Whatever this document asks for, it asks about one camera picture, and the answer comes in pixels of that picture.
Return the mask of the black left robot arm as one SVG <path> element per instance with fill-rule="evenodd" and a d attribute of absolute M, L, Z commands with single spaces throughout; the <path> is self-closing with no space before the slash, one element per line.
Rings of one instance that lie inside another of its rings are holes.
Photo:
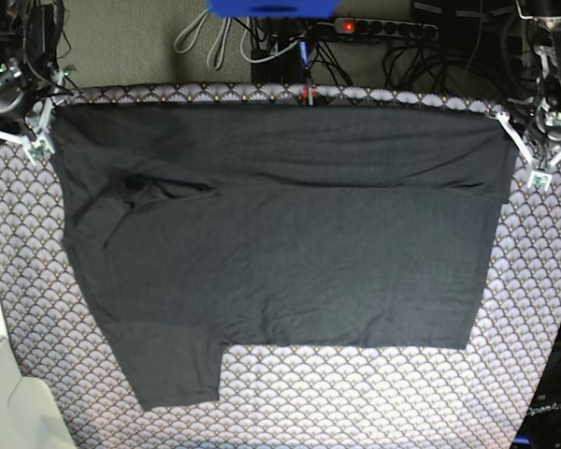
<path fill-rule="evenodd" d="M 514 20 L 538 67 L 526 97 L 509 97 L 485 115 L 515 144 L 526 185 L 548 191 L 561 162 L 561 1 L 516 1 Z"/>

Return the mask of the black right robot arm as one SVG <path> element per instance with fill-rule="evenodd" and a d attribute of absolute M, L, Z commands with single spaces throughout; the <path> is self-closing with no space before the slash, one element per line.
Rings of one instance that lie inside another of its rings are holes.
<path fill-rule="evenodd" d="M 74 67 L 58 64 L 66 14 L 63 1 L 0 1 L 0 143 L 34 165 L 54 154 L 52 113 L 73 95 Z"/>

